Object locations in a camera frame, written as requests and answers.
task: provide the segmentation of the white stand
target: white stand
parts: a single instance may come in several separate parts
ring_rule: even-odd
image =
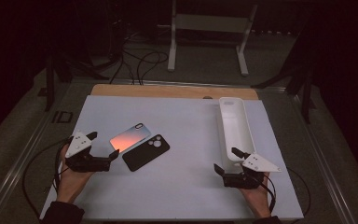
[[[220,31],[243,34],[240,45],[237,46],[238,62],[240,63],[241,75],[249,75],[243,51],[251,32],[257,5],[253,5],[248,18],[216,17],[176,14],[176,0],[172,0],[172,26],[171,26],[171,47],[168,60],[168,71],[175,70],[176,61],[176,29],[202,30],[202,31]]]

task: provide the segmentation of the black phone case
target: black phone case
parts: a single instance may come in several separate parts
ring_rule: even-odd
[[[168,145],[167,141],[165,141],[160,134],[157,134],[138,147],[126,152],[123,155],[123,160],[127,163],[131,171],[136,171],[162,153],[168,151],[168,149],[170,149],[170,145]]]

